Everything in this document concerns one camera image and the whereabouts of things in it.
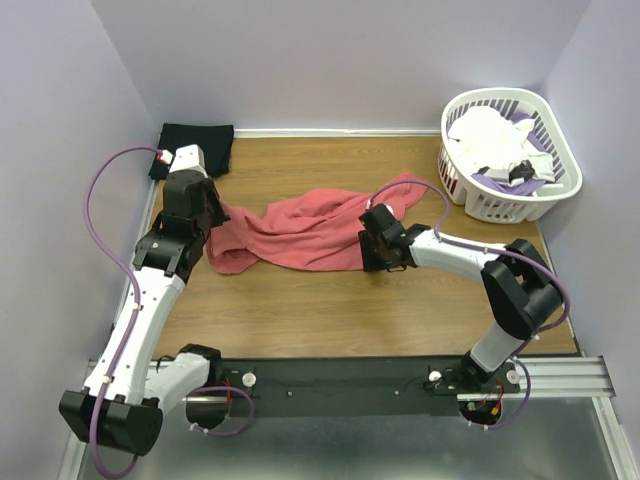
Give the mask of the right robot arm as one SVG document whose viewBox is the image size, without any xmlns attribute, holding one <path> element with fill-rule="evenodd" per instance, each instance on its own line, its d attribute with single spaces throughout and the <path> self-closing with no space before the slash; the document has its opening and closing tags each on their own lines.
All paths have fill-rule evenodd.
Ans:
<svg viewBox="0 0 640 480">
<path fill-rule="evenodd" d="M 414 224 L 406 228 L 378 204 L 359 217 L 358 239 L 366 272 L 438 269 L 481 283 L 493 321 L 460 363 L 427 383 L 434 390 L 476 393 L 496 380 L 503 365 L 567 305 L 563 292 L 532 243 L 474 242 Z"/>
</svg>

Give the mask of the red t shirt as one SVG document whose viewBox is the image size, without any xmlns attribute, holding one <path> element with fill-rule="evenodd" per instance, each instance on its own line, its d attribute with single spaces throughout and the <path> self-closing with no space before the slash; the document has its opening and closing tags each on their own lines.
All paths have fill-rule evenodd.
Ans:
<svg viewBox="0 0 640 480">
<path fill-rule="evenodd" d="M 319 188 L 267 206 L 263 215 L 226 205 L 229 220 L 211 231 L 209 263 L 220 274 L 240 274 L 262 260 L 311 272 L 363 268 L 359 220 L 372 203 L 391 207 L 398 219 L 424 196 L 419 178 L 402 174 L 377 195 Z"/>
</svg>

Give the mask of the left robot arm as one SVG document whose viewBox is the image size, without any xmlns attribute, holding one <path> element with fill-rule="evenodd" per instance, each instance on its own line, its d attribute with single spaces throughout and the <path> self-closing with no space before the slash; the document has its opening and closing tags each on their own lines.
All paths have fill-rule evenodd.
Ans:
<svg viewBox="0 0 640 480">
<path fill-rule="evenodd" d="M 131 291 L 111 338 L 81 391 L 65 391 L 59 411 L 92 448 L 146 455 L 164 416 L 196 391 L 214 393 L 222 380 L 219 350 L 188 344 L 155 379 L 147 377 L 160 333 L 211 230 L 227 215 L 213 181 L 200 169 L 175 171 L 163 187 L 163 208 L 137 243 Z"/>
</svg>

